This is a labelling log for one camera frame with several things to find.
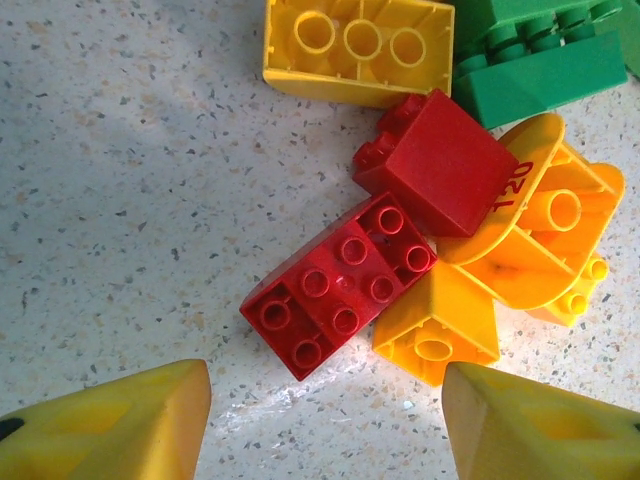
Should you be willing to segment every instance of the orange toy piece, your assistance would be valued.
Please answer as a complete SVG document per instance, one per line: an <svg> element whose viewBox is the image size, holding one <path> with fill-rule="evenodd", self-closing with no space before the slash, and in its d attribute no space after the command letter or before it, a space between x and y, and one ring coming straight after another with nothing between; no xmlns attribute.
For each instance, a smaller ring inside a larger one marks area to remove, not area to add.
<svg viewBox="0 0 640 480"><path fill-rule="evenodd" d="M606 276L594 251L625 183L616 167L585 160L564 134L564 121L550 113L507 132L500 143L520 164L503 195L475 236L437 245L440 259L502 303L571 326Z"/></svg>
<svg viewBox="0 0 640 480"><path fill-rule="evenodd" d="M439 261L375 324L373 350L433 386L449 362L500 358L493 299L464 270Z"/></svg>

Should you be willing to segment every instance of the red 2x2 brick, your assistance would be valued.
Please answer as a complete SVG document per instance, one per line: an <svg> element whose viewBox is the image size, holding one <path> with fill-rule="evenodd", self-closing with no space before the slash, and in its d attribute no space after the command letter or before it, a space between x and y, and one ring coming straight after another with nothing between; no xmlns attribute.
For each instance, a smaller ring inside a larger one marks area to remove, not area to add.
<svg viewBox="0 0 640 480"><path fill-rule="evenodd" d="M518 165L440 90L410 95L378 130L356 153L353 179L372 195L391 191L430 235L472 236Z"/></svg>
<svg viewBox="0 0 640 480"><path fill-rule="evenodd" d="M395 198L347 212L269 274L240 307L302 380L435 263Z"/></svg>

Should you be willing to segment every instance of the red 2x4 brick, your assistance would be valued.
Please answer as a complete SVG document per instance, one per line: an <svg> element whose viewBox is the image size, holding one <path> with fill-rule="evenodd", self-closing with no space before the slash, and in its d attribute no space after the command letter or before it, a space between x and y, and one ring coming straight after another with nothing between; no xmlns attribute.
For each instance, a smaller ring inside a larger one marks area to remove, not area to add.
<svg viewBox="0 0 640 480"><path fill-rule="evenodd" d="M302 380L435 263L394 197L347 212L269 274L240 307Z"/></svg>

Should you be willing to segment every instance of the green duplo brick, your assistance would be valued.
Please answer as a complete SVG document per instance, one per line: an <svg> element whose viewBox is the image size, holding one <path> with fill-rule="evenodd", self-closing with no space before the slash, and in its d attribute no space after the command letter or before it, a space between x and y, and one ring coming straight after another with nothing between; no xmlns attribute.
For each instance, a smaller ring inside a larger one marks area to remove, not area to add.
<svg viewBox="0 0 640 480"><path fill-rule="evenodd" d="M485 128L546 112L627 80L617 32L491 66L476 59L469 70L454 80L453 99Z"/></svg>
<svg viewBox="0 0 640 480"><path fill-rule="evenodd" d="M596 32L617 30L622 56L629 70L640 77L640 3L622 0L622 12L596 24Z"/></svg>
<svg viewBox="0 0 640 480"><path fill-rule="evenodd" d="M454 49L478 51L517 36L597 23L618 13L621 0L446 0L456 8Z"/></svg>

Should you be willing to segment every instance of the toy pile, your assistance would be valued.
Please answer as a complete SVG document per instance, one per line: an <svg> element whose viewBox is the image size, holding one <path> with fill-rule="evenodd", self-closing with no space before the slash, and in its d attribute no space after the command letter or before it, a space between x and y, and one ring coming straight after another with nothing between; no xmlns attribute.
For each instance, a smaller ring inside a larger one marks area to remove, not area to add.
<svg viewBox="0 0 640 480"><path fill-rule="evenodd" d="M240 308L298 380L375 321L378 354L440 385L452 361L499 359L494 300L572 326L607 276L595 250L624 177L545 112L626 81L607 27L623 4L448 3L268 2L268 83L390 107L353 158L371 198ZM525 118L499 140L487 130Z"/></svg>

